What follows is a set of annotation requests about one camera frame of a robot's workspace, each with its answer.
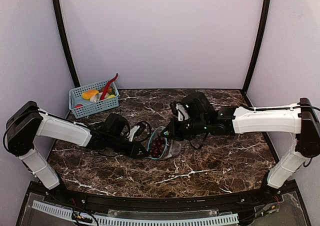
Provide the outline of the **clear zip top bag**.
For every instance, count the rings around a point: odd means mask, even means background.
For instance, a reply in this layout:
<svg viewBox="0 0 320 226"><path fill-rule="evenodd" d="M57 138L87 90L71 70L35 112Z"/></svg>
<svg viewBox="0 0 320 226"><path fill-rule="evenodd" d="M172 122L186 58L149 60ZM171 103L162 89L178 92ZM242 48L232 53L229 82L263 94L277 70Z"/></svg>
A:
<svg viewBox="0 0 320 226"><path fill-rule="evenodd" d="M151 160L167 160L180 154L186 141L177 141L163 137L161 132L164 126L156 128L150 136L147 145L149 153L148 158Z"/></svg>

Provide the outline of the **purple toy grapes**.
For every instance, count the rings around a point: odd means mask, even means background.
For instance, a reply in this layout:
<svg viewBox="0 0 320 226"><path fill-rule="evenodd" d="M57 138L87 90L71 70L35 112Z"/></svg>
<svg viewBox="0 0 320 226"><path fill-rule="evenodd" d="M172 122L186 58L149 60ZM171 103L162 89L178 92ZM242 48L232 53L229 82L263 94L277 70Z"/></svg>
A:
<svg viewBox="0 0 320 226"><path fill-rule="evenodd" d="M149 145L149 155L152 158L160 158L163 154L166 146L166 140L164 137L156 136Z"/></svg>

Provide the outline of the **yellow toy corn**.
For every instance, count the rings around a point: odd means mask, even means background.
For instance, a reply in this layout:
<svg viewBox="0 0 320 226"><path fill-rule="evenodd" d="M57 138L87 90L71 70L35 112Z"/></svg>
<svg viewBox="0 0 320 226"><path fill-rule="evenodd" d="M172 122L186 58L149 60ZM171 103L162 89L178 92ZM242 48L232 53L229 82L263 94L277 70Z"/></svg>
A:
<svg viewBox="0 0 320 226"><path fill-rule="evenodd" d="M90 98L92 96L95 96L99 94L99 91L96 90L96 89L91 89L91 90L88 90L88 91L85 91L81 94L81 97L84 99L84 100L90 100Z"/></svg>

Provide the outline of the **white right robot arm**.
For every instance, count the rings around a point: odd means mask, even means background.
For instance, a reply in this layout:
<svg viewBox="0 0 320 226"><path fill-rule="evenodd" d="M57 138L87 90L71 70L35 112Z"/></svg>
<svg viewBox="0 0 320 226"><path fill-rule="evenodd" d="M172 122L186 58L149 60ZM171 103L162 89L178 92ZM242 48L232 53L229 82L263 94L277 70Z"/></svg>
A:
<svg viewBox="0 0 320 226"><path fill-rule="evenodd" d="M197 135L231 136L253 132L295 135L295 142L267 173L268 188L279 189L308 159L320 154L320 122L307 98L278 107L223 106L214 109L207 99L173 102L175 115L160 135L173 141L191 141Z"/></svg>

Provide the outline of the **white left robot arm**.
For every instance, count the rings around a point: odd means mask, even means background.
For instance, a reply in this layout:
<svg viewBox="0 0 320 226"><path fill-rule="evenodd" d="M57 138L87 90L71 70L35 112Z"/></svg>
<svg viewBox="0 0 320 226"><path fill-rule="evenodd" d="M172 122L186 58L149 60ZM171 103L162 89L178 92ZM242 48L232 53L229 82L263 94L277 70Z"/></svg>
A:
<svg viewBox="0 0 320 226"><path fill-rule="evenodd" d="M144 121L133 127L123 116L111 113L98 123L85 124L58 117L27 102L6 123L2 143L5 150L26 166L43 186L54 191L63 180L49 165L36 143L63 141L89 150L111 149L132 159L145 158L148 151L139 137L151 127Z"/></svg>

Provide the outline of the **red toy chili pepper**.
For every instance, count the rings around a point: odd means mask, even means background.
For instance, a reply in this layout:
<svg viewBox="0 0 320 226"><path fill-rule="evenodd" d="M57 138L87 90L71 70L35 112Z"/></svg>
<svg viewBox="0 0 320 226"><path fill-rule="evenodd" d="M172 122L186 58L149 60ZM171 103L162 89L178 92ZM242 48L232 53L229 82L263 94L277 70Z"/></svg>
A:
<svg viewBox="0 0 320 226"><path fill-rule="evenodd" d="M104 100L104 99L105 99L105 96L106 96L107 93L108 93L108 89L109 89L110 85L111 85L114 81L117 80L118 76L119 76L119 74L116 73L115 76L107 82L107 84L105 85L104 90L103 90L103 92L102 92L102 95L100 96L100 100Z"/></svg>

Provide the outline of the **white toy garlic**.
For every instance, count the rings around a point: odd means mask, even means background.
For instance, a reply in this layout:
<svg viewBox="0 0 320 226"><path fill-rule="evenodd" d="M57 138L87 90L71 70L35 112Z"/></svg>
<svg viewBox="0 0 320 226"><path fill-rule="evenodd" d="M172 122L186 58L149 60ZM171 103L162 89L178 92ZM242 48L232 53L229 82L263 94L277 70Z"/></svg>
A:
<svg viewBox="0 0 320 226"><path fill-rule="evenodd" d="M89 99L89 101L90 101L91 103L96 103L96 102L100 101L101 96L102 96L101 93L97 93L97 94L93 95L93 96Z"/></svg>

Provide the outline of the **light blue plastic basket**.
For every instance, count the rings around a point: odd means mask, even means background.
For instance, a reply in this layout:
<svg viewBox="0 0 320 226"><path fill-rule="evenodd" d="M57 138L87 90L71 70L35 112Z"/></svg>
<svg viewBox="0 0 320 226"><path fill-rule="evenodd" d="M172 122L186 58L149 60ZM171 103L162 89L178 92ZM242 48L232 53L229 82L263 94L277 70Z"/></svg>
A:
<svg viewBox="0 0 320 226"><path fill-rule="evenodd" d="M76 119L87 117L102 111L110 110L119 106L119 91L113 82L110 86L113 88L115 96L100 100L97 102L90 102L90 100L85 100L82 98L82 93L88 90L101 90L106 86L109 80L98 81L95 83L90 83L84 86L76 87L71 89L68 93L68 106L69 110L73 113ZM75 108L77 104L82 104L83 107Z"/></svg>

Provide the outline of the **black front table rail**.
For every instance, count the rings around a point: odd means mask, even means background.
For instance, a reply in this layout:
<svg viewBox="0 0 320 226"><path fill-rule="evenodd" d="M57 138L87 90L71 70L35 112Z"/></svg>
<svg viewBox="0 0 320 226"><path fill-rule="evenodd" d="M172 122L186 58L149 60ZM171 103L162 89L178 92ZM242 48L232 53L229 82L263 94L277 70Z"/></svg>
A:
<svg viewBox="0 0 320 226"><path fill-rule="evenodd" d="M128 210L146 212L178 212L218 209L220 212L244 212L255 206L262 206L275 202L270 193L264 193L259 189L240 193L223 194L216 196L189 197L189 198L134 198L106 196L100 194L84 193L73 190L64 190L52 193L43 186L39 193L46 200L53 203L55 199L78 208L107 212L108 210Z"/></svg>

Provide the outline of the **black left frame post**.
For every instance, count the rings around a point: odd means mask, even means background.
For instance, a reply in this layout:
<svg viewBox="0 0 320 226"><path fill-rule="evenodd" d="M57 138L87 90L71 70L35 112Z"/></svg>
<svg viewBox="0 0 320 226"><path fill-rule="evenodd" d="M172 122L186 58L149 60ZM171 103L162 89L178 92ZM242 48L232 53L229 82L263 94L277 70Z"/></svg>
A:
<svg viewBox="0 0 320 226"><path fill-rule="evenodd" d="M56 20L65 60L67 63L67 67L68 67L73 85L77 88L80 86L80 81L76 72L75 64L73 61L71 49L70 49L68 38L67 38L60 0L52 0L52 4L53 4L55 20Z"/></svg>

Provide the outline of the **black frame post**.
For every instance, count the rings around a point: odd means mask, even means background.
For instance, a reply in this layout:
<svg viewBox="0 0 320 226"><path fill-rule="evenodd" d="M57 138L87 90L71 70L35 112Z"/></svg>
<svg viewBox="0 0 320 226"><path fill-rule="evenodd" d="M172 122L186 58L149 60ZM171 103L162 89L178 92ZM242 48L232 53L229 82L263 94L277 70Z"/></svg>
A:
<svg viewBox="0 0 320 226"><path fill-rule="evenodd" d="M71 49L70 49L68 38L67 38L60 0L52 0L52 4L53 4L55 20L56 20L65 60L67 63L67 67L68 67L73 85L77 88L80 86L80 81L76 72L75 64L73 61Z"/></svg>
<svg viewBox="0 0 320 226"><path fill-rule="evenodd" d="M269 14L269 8L270 8L270 2L271 0L263 0L262 2L262 8L261 8L261 14L259 19L259 25L257 29L256 39L254 43L254 47L252 50L251 59L249 62L247 74L244 80L244 84L242 87L242 91L244 94L248 93L248 90L250 88L250 84L255 72L256 64L258 61L261 45L263 42L263 37L265 33L265 28L267 24L268 14Z"/></svg>

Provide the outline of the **black right frame post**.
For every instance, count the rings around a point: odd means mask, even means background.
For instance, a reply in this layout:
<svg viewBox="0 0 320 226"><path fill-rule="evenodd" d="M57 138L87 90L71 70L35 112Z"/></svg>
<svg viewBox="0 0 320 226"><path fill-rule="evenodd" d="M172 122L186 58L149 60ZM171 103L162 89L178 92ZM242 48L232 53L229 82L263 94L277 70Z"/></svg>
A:
<svg viewBox="0 0 320 226"><path fill-rule="evenodd" d="M257 29L256 39L254 43L254 47L252 50L251 59L249 62L247 74L244 80L244 84L242 87L242 91L244 94L248 93L248 90L250 88L250 84L255 72L256 64L258 61L261 45L263 42L263 37L265 33L265 28L267 24L268 14L269 14L269 8L270 8L270 2L271 0L263 0L262 2L262 8L261 8L261 14L259 19L259 25Z"/></svg>

